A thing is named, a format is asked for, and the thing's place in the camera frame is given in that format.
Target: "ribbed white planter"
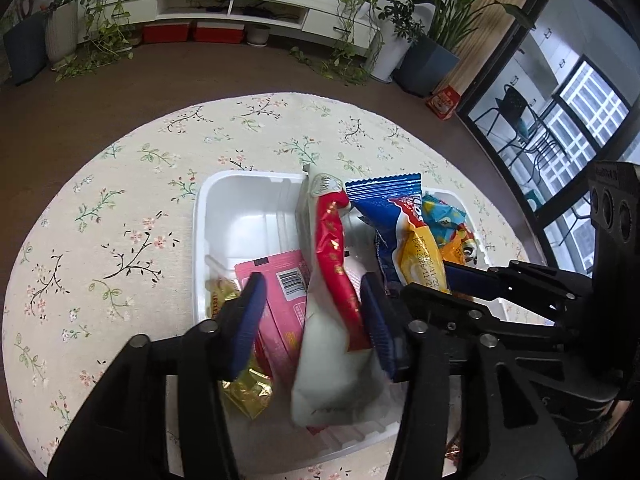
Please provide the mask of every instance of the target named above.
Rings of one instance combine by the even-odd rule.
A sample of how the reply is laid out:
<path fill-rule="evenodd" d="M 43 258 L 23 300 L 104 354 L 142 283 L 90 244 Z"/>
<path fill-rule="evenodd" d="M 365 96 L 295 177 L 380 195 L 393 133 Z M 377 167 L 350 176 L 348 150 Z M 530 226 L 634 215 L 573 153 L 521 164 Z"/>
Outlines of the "ribbed white planter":
<path fill-rule="evenodd" d="M 52 64 L 76 51 L 78 46 L 78 2 L 57 8 L 47 17 L 45 29 L 47 57 Z"/>
<path fill-rule="evenodd" d="M 383 42 L 378 58 L 375 53 L 380 41 Z M 390 21 L 382 23 L 380 30 L 373 39 L 369 58 L 365 68 L 374 79 L 384 83 L 391 83 L 391 73 L 396 68 L 402 56 L 409 50 L 411 43 L 404 38 L 398 38 L 394 32 L 394 24 Z"/>

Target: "dark gray planter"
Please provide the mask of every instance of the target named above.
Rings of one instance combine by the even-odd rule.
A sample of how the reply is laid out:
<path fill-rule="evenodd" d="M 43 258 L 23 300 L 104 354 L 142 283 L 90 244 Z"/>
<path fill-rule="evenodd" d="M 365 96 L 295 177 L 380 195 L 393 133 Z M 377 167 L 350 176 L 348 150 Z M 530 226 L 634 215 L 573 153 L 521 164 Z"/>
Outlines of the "dark gray planter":
<path fill-rule="evenodd" d="M 406 53 L 394 79 L 405 92 L 426 97 L 459 61 L 458 56 L 423 36 Z"/>
<path fill-rule="evenodd" d="M 47 65 L 44 26 L 44 14 L 36 12 L 2 37 L 15 85 L 30 81 Z"/>

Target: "brown floor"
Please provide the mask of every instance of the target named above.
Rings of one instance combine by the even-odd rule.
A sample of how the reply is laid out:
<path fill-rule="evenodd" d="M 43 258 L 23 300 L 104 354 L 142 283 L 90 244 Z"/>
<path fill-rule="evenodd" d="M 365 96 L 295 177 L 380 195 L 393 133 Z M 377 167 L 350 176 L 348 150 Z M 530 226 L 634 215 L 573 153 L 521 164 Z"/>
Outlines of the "brown floor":
<path fill-rule="evenodd" d="M 532 261 L 538 249 L 518 203 L 457 117 L 439 121 L 395 84 L 345 86 L 297 63 L 284 48 L 177 43 L 143 45 L 133 60 L 60 83 L 51 72 L 0 91 L 0 293 L 28 231 L 62 185 L 106 146 L 152 119 L 195 103 L 246 94 L 308 92 L 385 116 L 471 179 L 502 212 Z M 4 370 L 0 420 L 17 435 Z"/>

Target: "floral tablecloth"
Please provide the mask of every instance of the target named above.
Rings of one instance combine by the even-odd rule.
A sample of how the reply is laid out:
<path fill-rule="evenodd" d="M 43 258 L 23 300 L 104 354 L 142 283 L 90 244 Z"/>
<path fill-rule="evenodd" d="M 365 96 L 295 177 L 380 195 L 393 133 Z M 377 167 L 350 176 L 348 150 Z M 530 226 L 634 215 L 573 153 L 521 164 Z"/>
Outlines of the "floral tablecloth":
<path fill-rule="evenodd" d="M 2 323 L 4 370 L 15 420 L 43 472 L 132 335 L 165 338 L 192 325 L 191 214 L 199 184 L 221 170 L 297 173 L 307 162 L 345 179 L 419 171 L 423 186 L 462 199 L 492 264 L 526 259 L 502 215 L 455 167 L 353 105 L 262 94 L 194 105 L 145 124 L 64 185 L 15 261 Z M 514 305 L 508 315 L 534 321 Z M 383 476 L 392 446 L 387 440 L 286 476 Z"/>

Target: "tablecloth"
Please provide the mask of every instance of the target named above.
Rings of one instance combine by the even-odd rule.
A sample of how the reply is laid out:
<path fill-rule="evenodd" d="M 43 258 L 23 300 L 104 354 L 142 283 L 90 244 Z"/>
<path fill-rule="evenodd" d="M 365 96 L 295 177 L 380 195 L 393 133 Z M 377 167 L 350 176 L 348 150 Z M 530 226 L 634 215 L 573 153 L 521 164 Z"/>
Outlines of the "tablecloth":
<path fill-rule="evenodd" d="M 503 216 L 459 170 L 396 124 L 353 105 L 260 94 L 193 105 L 144 124 L 63 186 L 12 271 L 4 370 L 15 420 L 43 472 L 132 335 L 165 338 L 192 325 L 191 215 L 200 183 L 229 169 L 299 173 L 308 162 L 344 179 L 420 172 L 423 186 L 460 197 L 492 264 L 527 258 Z M 514 305 L 508 315 L 535 320 Z M 383 476 L 392 446 L 387 440 L 273 478 Z"/>

